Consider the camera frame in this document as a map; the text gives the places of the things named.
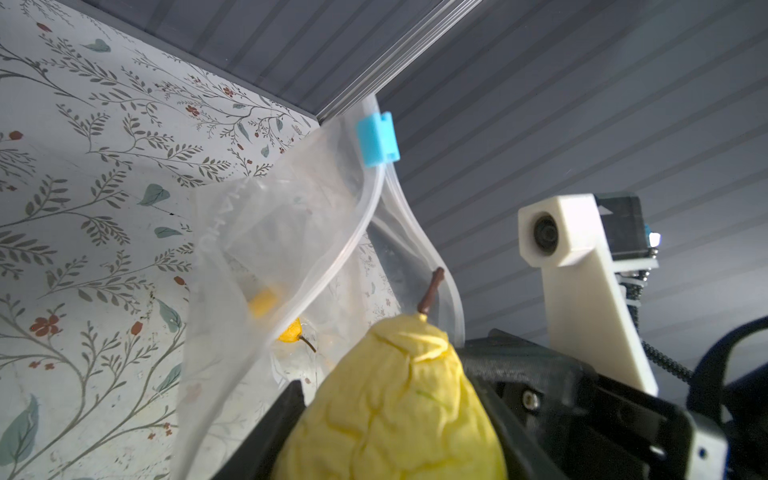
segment brown stem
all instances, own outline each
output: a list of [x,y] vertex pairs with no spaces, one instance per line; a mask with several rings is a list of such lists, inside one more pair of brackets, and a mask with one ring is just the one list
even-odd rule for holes
[[305,339],[305,338],[304,338],[304,335],[299,335],[299,340],[302,340],[304,343],[306,343],[307,345],[309,345],[309,346],[310,346],[310,348],[312,349],[312,351],[313,351],[314,353],[317,353],[317,350],[315,350],[315,347],[313,347],[313,346],[312,346],[312,343],[310,343],[310,341],[309,341],[309,340],[307,340],[307,339]]
[[419,302],[419,305],[416,307],[416,310],[419,313],[423,315],[429,314],[429,308],[435,302],[435,297],[437,296],[437,287],[440,286],[440,283],[444,279],[445,279],[445,270],[441,266],[439,266],[437,267],[437,270],[432,272],[432,281],[429,282],[429,288],[427,289],[427,293],[424,294],[424,298],[422,298],[422,301]]

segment leaf pattern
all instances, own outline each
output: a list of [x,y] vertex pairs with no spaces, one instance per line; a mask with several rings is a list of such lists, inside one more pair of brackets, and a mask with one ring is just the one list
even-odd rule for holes
[[149,184],[147,189],[144,191],[144,198],[141,199],[139,205],[149,207],[151,205],[155,205],[157,202],[167,200],[169,198],[170,192],[168,190],[165,190],[158,184]]
[[[55,0],[0,2],[3,478],[166,478],[201,388],[179,390],[191,189],[317,125]],[[217,420],[228,449],[253,418]]]
[[38,400],[34,395],[29,405],[8,425],[0,437],[0,465],[15,465],[26,460],[35,446],[38,433]]
[[181,364],[179,363],[174,368],[170,369],[165,379],[157,386],[158,393],[168,390],[179,378],[181,377]]
[[169,227],[158,227],[154,229],[154,234],[157,238],[165,238],[172,235],[181,235],[182,233],[179,230],[174,230]]
[[99,53],[105,53],[107,51],[112,51],[112,49],[107,45],[107,42],[104,40],[101,40],[100,38],[97,38],[93,43],[90,43],[88,45],[83,45],[88,50],[93,50]]
[[160,304],[160,316],[163,317],[165,323],[168,325],[168,329],[171,332],[176,332],[181,327],[181,318],[176,310],[170,308],[163,302],[163,300],[157,299]]

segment black strap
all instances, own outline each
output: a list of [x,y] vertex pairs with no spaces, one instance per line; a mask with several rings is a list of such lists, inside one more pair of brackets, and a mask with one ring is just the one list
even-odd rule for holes
[[742,339],[760,330],[768,329],[768,316],[753,320],[732,330],[710,348],[690,378],[686,407],[722,425],[720,405],[723,402],[723,382],[728,357]]

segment clear plastic bag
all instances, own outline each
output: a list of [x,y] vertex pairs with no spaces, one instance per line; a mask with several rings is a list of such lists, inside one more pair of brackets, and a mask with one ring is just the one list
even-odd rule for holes
[[[304,379],[311,401],[381,316],[366,302],[361,260],[353,255],[366,244],[366,229],[392,289],[402,291],[387,302],[392,314],[415,310],[415,296],[442,265],[392,165],[364,166],[356,125],[378,113],[368,97],[286,152],[268,177],[195,190],[197,262],[174,480],[210,478],[288,380]],[[460,346],[461,300],[449,274],[446,279],[431,318]],[[273,302],[254,316],[248,301],[265,291]],[[297,317],[316,355],[301,342],[275,341]]]

